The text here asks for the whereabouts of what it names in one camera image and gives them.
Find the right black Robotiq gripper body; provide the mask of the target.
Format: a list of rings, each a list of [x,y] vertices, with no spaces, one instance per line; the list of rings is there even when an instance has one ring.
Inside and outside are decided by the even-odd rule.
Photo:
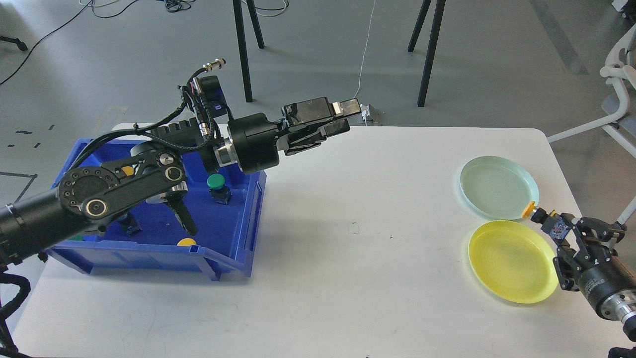
[[[583,267],[554,267],[561,290],[581,292],[598,317],[635,323],[635,273],[614,250],[584,250]]]

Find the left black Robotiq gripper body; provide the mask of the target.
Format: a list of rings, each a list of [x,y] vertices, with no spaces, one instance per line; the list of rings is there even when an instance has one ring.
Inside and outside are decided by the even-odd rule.
[[[246,175],[272,168],[280,162],[280,151],[293,156],[320,146],[319,129],[336,120],[328,102],[288,104],[282,115],[276,122],[263,113],[230,121],[229,137],[216,146],[218,166],[237,164]]]

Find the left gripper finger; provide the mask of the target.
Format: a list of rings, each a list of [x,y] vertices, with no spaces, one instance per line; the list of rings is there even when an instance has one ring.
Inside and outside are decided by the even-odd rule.
[[[332,118],[348,118],[361,113],[361,107],[357,98],[341,100],[336,102],[328,102],[328,108],[332,113]]]
[[[350,124],[347,119],[337,119],[329,124],[323,125],[319,131],[318,142],[326,141],[327,138],[350,131]]]

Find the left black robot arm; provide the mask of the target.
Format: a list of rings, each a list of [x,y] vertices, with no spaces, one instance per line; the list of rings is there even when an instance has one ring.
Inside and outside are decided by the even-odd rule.
[[[103,235],[116,222],[127,234],[141,232],[132,209],[143,202],[164,204],[189,238],[198,233],[184,202],[194,181],[183,157],[197,153],[205,170],[205,199],[227,205],[232,190],[219,170],[237,165],[244,175],[263,172],[286,156],[316,148],[347,132],[348,118],[361,113],[357,98],[326,97],[283,106],[282,118],[263,113],[234,118],[218,77],[216,59],[198,68],[179,87],[181,104],[156,124],[111,131],[89,142],[48,191],[1,209],[1,282],[18,293],[1,306],[1,355],[22,358],[6,324],[30,292],[27,278],[7,273],[26,258],[48,259],[47,249],[75,236]]]

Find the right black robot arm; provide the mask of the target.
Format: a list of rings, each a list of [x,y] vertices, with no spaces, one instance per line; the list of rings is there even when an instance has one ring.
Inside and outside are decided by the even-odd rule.
[[[635,271],[615,247],[626,228],[620,222],[555,212],[542,224],[556,247],[554,267],[561,290],[580,292],[598,317],[619,322],[634,343]]]

